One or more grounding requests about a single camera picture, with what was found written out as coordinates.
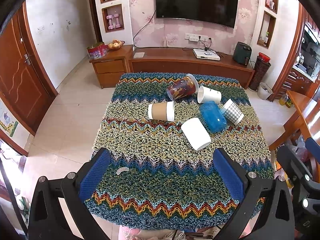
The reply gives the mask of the red gift box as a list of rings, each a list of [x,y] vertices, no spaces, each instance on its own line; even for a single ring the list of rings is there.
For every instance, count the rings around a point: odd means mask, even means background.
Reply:
[[[107,46],[104,42],[98,42],[87,47],[87,52],[91,60],[99,59],[107,54]]]

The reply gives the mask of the brown sleeve paper cup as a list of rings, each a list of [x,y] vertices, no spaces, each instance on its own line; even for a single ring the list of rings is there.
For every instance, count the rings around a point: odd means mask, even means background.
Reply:
[[[175,120],[175,105],[173,101],[151,103],[148,105],[148,118],[151,120],[170,121]]]

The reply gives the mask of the multicolour knitted table cloth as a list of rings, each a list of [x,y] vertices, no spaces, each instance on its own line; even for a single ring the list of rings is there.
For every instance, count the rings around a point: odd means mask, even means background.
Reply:
[[[238,201],[213,165],[223,148],[246,171],[271,179],[271,155],[259,119],[236,79],[197,75],[200,85],[218,90],[244,114],[238,124],[211,133],[210,144],[196,151],[181,129],[201,116],[196,95],[175,103],[173,122],[150,120],[148,105],[169,100],[167,88],[182,73],[127,73],[120,77],[106,109],[93,151],[106,148],[111,161],[92,196],[90,213],[109,222],[146,230],[196,229],[223,224]]]

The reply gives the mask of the dark green air fryer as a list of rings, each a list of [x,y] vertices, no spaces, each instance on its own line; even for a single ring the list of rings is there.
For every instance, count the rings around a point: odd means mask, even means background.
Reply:
[[[233,53],[233,60],[238,64],[247,66],[251,59],[251,54],[252,48],[249,45],[243,42],[238,42]]]

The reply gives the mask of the pink dumbbells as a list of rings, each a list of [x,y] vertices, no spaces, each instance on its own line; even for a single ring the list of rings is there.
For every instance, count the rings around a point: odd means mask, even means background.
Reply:
[[[122,24],[120,23],[120,15],[119,14],[107,15],[106,19],[107,19],[107,29],[108,30],[122,28]]]

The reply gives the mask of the checkered paper cup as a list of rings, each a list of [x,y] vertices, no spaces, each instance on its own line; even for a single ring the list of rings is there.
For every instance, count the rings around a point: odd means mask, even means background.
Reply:
[[[238,106],[231,100],[227,102],[220,109],[223,116],[228,119],[232,124],[238,125],[240,121],[244,118],[244,114],[240,111]]]

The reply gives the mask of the white power strip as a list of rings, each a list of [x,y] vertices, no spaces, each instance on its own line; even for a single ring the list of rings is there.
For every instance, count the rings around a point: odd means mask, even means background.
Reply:
[[[199,41],[199,37],[190,36],[190,37],[189,37],[189,41],[191,41],[191,42],[198,42],[198,41]]]

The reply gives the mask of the fruit bowl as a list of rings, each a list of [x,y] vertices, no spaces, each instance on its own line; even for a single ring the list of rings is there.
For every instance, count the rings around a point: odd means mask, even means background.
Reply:
[[[125,44],[122,40],[113,40],[107,45],[108,50],[118,50]]]

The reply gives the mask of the wooden drawer side cabinet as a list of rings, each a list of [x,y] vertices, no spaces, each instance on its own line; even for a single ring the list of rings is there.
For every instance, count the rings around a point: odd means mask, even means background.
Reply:
[[[132,72],[129,64],[132,55],[133,45],[124,45],[99,59],[90,60],[101,88],[115,87],[123,74]]]

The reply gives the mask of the brown wooden door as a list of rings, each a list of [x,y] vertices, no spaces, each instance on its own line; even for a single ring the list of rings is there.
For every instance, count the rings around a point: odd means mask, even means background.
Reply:
[[[36,50],[23,3],[1,34],[1,99],[35,135],[56,96]]]

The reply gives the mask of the small white paper cup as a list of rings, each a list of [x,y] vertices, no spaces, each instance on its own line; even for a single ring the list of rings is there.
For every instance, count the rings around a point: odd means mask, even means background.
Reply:
[[[220,103],[222,98],[222,94],[220,91],[200,86],[199,91],[197,93],[197,102],[199,104],[208,102],[208,101],[213,101],[215,103]]]

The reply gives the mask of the wooden chair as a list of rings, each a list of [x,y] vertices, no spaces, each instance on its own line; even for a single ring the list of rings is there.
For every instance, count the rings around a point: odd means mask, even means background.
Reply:
[[[286,94],[296,111],[284,124],[285,132],[269,146],[269,150],[278,148],[297,131],[301,132],[304,140],[312,138],[319,144],[319,102],[293,91],[287,91]]]

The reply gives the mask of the tall dark wicker bin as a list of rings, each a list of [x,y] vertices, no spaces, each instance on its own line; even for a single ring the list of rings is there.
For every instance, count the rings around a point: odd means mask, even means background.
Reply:
[[[271,59],[266,54],[261,52],[258,54],[254,64],[254,74],[248,86],[250,90],[256,91],[258,89],[263,77],[271,66],[270,60]]]

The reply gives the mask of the white ceramic cup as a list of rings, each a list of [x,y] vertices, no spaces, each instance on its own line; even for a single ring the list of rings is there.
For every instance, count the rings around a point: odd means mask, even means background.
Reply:
[[[184,122],[181,129],[192,148],[196,151],[204,149],[211,143],[209,133],[199,118],[191,118]]]

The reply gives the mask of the white set-top box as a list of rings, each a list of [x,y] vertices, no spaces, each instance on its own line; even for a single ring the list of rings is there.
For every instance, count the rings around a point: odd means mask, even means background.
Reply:
[[[220,61],[219,55],[210,50],[193,49],[193,54],[197,59]]]

